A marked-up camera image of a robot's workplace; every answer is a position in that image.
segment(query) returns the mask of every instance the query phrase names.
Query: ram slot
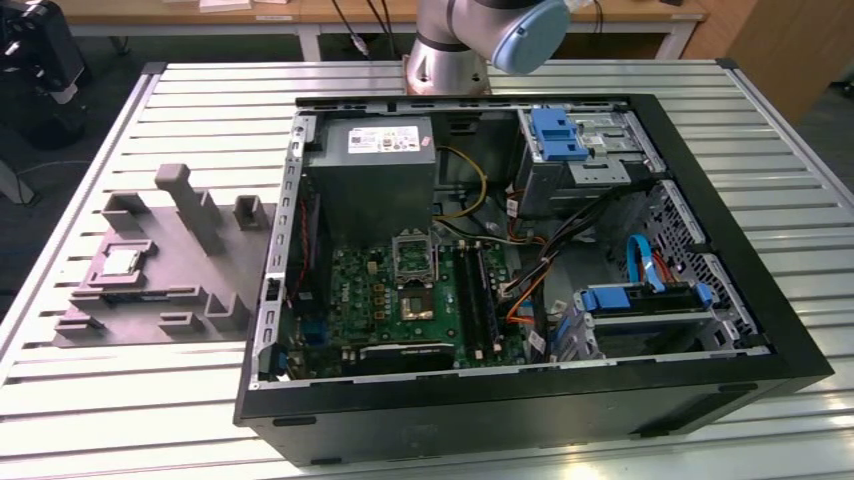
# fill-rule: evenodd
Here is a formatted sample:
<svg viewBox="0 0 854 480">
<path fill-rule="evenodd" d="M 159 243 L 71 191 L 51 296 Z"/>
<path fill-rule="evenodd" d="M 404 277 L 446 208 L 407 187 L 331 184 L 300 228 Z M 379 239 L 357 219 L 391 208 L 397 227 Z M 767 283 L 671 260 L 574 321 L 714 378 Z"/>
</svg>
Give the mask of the ram slot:
<svg viewBox="0 0 854 480">
<path fill-rule="evenodd" d="M 484 340 L 488 349 L 498 353 L 502 350 L 500 332 L 498 330 L 498 317 L 495 315 L 495 301 L 492 299 L 492 288 L 490 285 L 490 275 L 486 269 L 486 261 L 483 260 L 483 249 L 475 248 L 470 250 L 471 261 L 476 264 L 478 288 L 474 291 L 474 298 L 479 305 L 480 322 L 484 331 Z"/>
<path fill-rule="evenodd" d="M 468 289 L 466 248 L 462 244 L 454 252 L 454 280 L 456 282 L 456 308 L 459 311 L 459 323 L 463 329 L 463 343 L 468 354 L 480 360 L 483 359 L 483 343 L 480 342 L 475 323 L 474 302 Z"/>
</svg>

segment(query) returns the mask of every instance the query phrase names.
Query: power supply label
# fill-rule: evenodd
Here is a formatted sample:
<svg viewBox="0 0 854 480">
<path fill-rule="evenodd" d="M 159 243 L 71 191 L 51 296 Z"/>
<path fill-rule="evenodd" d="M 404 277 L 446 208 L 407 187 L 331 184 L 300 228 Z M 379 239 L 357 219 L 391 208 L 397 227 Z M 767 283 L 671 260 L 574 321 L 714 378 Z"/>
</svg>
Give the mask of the power supply label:
<svg viewBox="0 0 854 480">
<path fill-rule="evenodd" d="M 417 152 L 417 127 L 365 127 L 349 130 L 347 153 Z"/>
</svg>

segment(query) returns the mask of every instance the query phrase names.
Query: slatted metal surface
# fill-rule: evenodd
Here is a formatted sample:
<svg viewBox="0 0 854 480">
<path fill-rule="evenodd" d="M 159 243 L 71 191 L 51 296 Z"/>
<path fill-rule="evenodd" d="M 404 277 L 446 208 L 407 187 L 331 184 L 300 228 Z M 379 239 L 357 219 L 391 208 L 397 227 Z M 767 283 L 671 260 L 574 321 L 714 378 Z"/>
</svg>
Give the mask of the slatted metal surface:
<svg viewBox="0 0 854 480">
<path fill-rule="evenodd" d="M 654 93 L 836 374 L 687 437 L 299 472 L 231 423 L 237 342 L 49 346 L 107 230 L 108 193 L 168 204 L 153 173 L 183 162 L 213 198 L 272 200 L 293 99 L 401 93 L 392 63 L 171 65 L 143 76 L 2 324 L 0 478 L 770 478 L 854 473 L 854 214 L 850 194 L 748 86 L 712 62 L 559 62 L 492 72 L 495 93 Z"/>
</svg>

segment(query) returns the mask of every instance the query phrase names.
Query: wooden cabinet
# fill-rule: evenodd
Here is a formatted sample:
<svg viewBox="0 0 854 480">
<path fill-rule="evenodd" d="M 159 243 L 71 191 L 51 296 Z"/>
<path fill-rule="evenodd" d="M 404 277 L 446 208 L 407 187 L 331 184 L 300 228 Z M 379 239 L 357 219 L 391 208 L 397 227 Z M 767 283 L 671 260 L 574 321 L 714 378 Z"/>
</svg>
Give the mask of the wooden cabinet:
<svg viewBox="0 0 854 480">
<path fill-rule="evenodd" d="M 682 58 L 732 58 L 796 123 L 854 56 L 854 1 L 696 1 L 708 18 Z"/>
</svg>

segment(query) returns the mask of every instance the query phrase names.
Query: motherboard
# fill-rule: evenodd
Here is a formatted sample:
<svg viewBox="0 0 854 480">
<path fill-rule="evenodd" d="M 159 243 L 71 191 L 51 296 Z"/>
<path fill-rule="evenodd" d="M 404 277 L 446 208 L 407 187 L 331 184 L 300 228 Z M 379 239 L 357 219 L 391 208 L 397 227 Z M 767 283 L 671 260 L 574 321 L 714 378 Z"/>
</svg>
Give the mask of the motherboard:
<svg viewBox="0 0 854 480">
<path fill-rule="evenodd" d="M 405 356 L 431 369 L 524 364 L 519 326 L 496 313 L 507 278 L 499 244 L 397 237 L 388 247 L 336 249 L 328 315 L 301 324 L 308 376 L 364 374 L 353 369 L 369 357 L 380 371 L 368 373 L 389 373 L 405 363 L 391 357 Z"/>
</svg>

